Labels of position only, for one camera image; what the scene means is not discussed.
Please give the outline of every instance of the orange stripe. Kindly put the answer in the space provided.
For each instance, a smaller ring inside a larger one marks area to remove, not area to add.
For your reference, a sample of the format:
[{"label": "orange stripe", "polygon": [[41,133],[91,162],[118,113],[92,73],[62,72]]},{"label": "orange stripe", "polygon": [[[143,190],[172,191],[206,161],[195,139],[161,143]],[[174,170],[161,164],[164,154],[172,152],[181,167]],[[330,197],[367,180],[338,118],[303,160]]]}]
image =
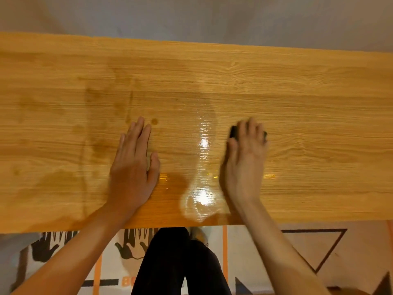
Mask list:
[{"label": "orange stripe", "polygon": [[96,267],[94,268],[93,295],[99,295],[99,281],[101,279],[101,265],[102,265],[102,255],[98,258],[98,260],[96,262]]},{"label": "orange stripe", "polygon": [[389,229],[390,247],[391,247],[392,254],[393,254],[393,223],[392,223],[392,221],[386,221],[386,223],[387,223],[387,228]]},{"label": "orange stripe", "polygon": [[228,228],[222,226],[222,272],[228,282]]}]

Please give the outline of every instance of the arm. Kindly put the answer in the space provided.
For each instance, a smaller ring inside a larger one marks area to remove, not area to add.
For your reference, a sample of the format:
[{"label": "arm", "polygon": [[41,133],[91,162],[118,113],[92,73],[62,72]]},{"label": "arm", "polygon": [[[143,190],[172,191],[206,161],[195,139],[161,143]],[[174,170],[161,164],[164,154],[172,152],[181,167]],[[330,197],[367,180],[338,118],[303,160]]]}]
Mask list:
[{"label": "arm", "polygon": [[115,234],[137,208],[147,201],[159,176],[157,153],[150,157],[147,172],[147,143],[151,126],[144,119],[132,122],[122,134],[109,180],[106,204],[90,223],[72,238],[42,268],[12,294],[77,294],[91,268]]},{"label": "arm", "polygon": [[259,199],[267,151],[263,132],[262,124],[257,125],[253,118],[238,124],[238,141],[228,140],[225,191],[254,240],[276,294],[328,295]]}]

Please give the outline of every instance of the gray wall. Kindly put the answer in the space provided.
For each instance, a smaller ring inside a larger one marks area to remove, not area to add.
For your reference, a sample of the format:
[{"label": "gray wall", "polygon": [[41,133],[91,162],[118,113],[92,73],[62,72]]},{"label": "gray wall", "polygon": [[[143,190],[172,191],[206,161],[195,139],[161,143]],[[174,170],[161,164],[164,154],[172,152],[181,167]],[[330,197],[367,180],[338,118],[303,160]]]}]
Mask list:
[{"label": "gray wall", "polygon": [[0,0],[0,30],[393,51],[393,0]]}]

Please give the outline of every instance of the black pants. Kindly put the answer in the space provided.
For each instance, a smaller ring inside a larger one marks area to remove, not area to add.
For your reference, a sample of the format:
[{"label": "black pants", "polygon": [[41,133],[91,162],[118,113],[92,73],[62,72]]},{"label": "black pants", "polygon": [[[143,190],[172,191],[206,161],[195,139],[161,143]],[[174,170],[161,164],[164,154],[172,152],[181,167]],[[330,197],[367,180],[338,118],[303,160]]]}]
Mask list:
[{"label": "black pants", "polygon": [[189,295],[230,295],[216,255],[186,228],[161,228],[150,242],[131,295],[180,295],[184,277]]}]

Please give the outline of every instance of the wooden table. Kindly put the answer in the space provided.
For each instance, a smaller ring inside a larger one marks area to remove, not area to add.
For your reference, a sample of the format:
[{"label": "wooden table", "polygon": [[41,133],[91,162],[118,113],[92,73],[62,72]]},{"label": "wooden table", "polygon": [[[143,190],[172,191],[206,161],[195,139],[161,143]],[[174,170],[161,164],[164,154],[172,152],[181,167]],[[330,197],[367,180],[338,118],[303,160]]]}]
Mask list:
[{"label": "wooden table", "polygon": [[0,97],[1,233],[80,229],[139,115],[161,176],[128,227],[240,223],[218,170],[249,116],[277,221],[393,218],[393,54],[1,33]]}]

